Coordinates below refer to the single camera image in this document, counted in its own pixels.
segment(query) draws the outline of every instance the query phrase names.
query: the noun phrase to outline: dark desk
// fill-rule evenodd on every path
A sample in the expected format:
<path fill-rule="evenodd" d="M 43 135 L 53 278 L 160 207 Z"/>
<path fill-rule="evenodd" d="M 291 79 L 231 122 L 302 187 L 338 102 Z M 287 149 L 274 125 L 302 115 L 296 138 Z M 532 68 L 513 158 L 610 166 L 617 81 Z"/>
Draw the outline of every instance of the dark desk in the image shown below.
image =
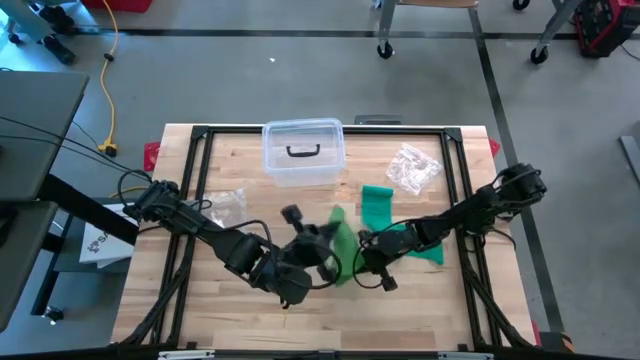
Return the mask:
<path fill-rule="evenodd" d="M 49 228 L 52 220 L 49 212 L 25 213 L 25 209 L 36 206 L 33 205 L 35 200 L 57 205 L 75 218 L 118 238 L 136 239 L 137 226 L 49 173 L 62 144 L 61 138 L 69 130 L 87 82 L 88 77 L 82 74 L 0 72 L 0 206 L 15 209 L 24 207 L 20 211 L 21 221 L 12 224 L 10 232 L 5 234 L 5 237 L 8 236 L 5 246 L 0 248 L 1 270 L 7 267 L 2 274 L 11 274 L 15 278 L 0 281 L 0 331 L 11 317 L 40 249 L 52 251 L 56 256 L 35 300 L 31 311 L 33 315 L 44 313 L 57 279 L 54 266 L 63 248 L 63 239 L 48 234 L 48 231 L 41 231 Z M 48 89 L 44 96 L 43 89 Z M 43 129 L 53 135 L 2 118 Z M 52 143 L 3 136 L 30 137 Z"/>
<path fill-rule="evenodd" d="M 80 106 L 88 80 L 82 74 L 0 72 L 0 116 L 64 137 Z M 0 138 L 3 148 L 0 155 L 0 201 L 35 199 L 62 141 L 2 120 L 0 134 L 35 137 L 58 144 Z"/>
<path fill-rule="evenodd" d="M 48 235 L 49 224 L 58 210 L 56 204 L 49 201 L 30 201 L 12 204 L 11 207 L 16 216 L 5 243 L 0 247 L 0 274 L 3 274 L 0 276 L 0 331 L 9 323 L 40 252 L 42 240 Z"/>

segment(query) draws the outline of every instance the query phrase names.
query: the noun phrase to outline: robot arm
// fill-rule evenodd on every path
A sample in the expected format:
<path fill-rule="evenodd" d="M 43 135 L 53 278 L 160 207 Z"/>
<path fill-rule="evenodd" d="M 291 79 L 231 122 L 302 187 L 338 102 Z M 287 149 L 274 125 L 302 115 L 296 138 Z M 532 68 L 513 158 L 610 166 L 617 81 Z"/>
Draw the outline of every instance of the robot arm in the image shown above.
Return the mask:
<path fill-rule="evenodd" d="M 158 222 L 172 233 L 190 234 L 208 244 L 229 270 L 253 288 L 272 292 L 285 306 L 299 304 L 310 289 L 314 289 L 306 267 L 324 266 L 331 255 L 329 241 L 338 223 L 321 227 L 302 225 L 297 206 L 282 210 L 287 222 L 298 235 L 284 248 L 273 244 L 266 224 L 254 220 L 231 228 L 218 226 L 199 211 L 179 199 L 178 186 L 173 182 L 155 181 L 124 213 L 138 221 Z M 260 223 L 269 239 L 245 234 L 238 228 Z"/>
<path fill-rule="evenodd" d="M 501 185 L 494 187 L 498 179 L 502 180 Z M 411 250 L 422 252 L 440 245 L 453 229 L 486 234 L 497 216 L 519 214 L 524 207 L 540 201 L 546 191 L 540 170 L 518 164 L 501 171 L 491 184 L 440 215 L 404 221 L 403 230 L 361 231 L 358 236 L 364 266 L 355 269 L 356 273 L 378 274 L 385 291 L 395 290 L 398 286 L 387 265 Z"/>

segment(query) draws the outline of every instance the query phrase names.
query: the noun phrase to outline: red machine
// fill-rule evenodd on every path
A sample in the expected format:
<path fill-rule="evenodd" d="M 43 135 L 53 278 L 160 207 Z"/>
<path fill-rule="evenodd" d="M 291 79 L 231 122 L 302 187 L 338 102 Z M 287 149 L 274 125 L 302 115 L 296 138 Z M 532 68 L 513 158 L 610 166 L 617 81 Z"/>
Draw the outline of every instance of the red machine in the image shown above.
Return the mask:
<path fill-rule="evenodd" d="M 585 57 L 607 57 L 640 24 L 640 0 L 584 0 L 574 16 Z"/>
<path fill-rule="evenodd" d="M 113 11 L 131 11 L 143 13 L 147 11 L 153 0 L 107 0 Z M 102 0 L 82 0 L 88 8 L 104 9 Z"/>

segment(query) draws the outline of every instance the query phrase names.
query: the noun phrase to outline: yellow extension cord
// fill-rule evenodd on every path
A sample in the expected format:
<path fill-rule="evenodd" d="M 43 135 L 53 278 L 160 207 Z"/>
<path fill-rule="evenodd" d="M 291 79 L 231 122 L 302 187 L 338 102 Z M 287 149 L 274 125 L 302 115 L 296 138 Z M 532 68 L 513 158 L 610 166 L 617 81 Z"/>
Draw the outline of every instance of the yellow extension cord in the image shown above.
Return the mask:
<path fill-rule="evenodd" d="M 113 61 L 113 54 L 116 52 L 116 48 L 118 47 L 118 23 L 116 22 L 116 17 L 113 15 L 113 11 L 111 11 L 111 7 L 107 3 L 107 0 L 102 0 L 102 2 L 107 8 L 109 16 L 111 17 L 111 21 L 113 22 L 113 29 L 115 31 L 116 38 L 113 41 L 111 50 L 107 54 L 105 54 L 104 65 L 102 66 L 102 72 L 100 73 L 100 86 L 102 86 L 102 91 L 107 97 L 107 100 L 109 100 L 109 106 L 111 106 L 111 129 L 109 130 L 109 136 L 104 140 L 104 143 L 98 146 L 98 150 L 111 157 L 115 157 L 118 151 L 118 146 L 113 142 L 113 133 L 116 129 L 116 107 L 113 104 L 113 99 L 111 99 L 109 90 L 107 90 L 107 87 L 104 85 L 104 75 L 107 72 L 109 63 Z"/>

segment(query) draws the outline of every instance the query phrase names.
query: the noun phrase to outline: container lid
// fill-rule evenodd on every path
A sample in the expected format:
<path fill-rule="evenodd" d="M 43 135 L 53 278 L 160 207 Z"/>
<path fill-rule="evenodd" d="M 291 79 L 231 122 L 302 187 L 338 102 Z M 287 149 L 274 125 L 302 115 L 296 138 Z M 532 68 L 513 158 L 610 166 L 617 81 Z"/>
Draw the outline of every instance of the container lid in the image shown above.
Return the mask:
<path fill-rule="evenodd" d="M 267 173 L 342 169 L 342 123 L 333 118 L 269 122 L 262 128 L 262 151 Z"/>

